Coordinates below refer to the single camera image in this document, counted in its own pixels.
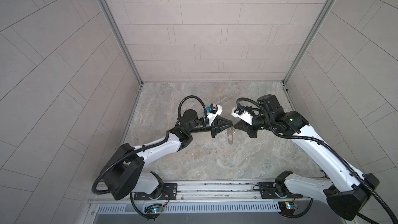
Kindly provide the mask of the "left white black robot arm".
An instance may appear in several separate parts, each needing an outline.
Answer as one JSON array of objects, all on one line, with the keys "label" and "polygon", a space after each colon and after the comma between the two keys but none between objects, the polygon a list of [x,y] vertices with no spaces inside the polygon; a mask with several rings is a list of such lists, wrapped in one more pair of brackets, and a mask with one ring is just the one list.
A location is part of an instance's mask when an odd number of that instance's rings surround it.
[{"label": "left white black robot arm", "polygon": [[210,132],[214,138],[232,125],[231,120],[219,114],[210,113],[198,118],[195,110],[187,110],[164,138],[141,146],[128,143],[120,146],[101,170],[92,186],[92,193],[111,194],[115,200],[131,193],[145,193],[152,199],[158,199],[162,195],[164,182],[154,172],[144,173],[144,167],[186,148],[193,141],[193,133]]}]

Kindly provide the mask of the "metal key holder plate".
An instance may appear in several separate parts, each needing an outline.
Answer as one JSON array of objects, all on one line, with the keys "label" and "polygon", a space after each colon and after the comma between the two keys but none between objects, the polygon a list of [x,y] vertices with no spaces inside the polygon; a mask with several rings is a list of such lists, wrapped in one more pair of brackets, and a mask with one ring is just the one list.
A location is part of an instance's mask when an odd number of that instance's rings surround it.
[{"label": "metal key holder plate", "polygon": [[235,133],[235,130],[234,130],[233,127],[230,127],[230,128],[227,129],[227,139],[228,139],[228,143],[229,143],[230,145],[233,144],[233,141],[234,141],[234,133]]}]

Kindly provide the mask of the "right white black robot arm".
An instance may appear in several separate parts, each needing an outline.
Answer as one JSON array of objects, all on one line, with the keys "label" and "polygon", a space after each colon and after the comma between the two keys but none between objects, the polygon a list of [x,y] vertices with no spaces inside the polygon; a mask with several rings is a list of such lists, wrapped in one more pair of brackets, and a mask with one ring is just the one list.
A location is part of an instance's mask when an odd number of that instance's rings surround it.
[{"label": "right white black robot arm", "polygon": [[379,184],[373,174],[363,174],[327,144],[300,113],[286,113],[275,95],[267,94],[257,101],[241,97],[236,101],[232,116],[239,118],[235,129],[257,138],[260,130],[291,140],[302,148],[323,170],[327,179],[301,177],[284,171],[275,178],[274,188],[279,197],[303,195],[326,203],[345,220],[359,217],[371,224],[374,220],[360,210],[372,197]]}]

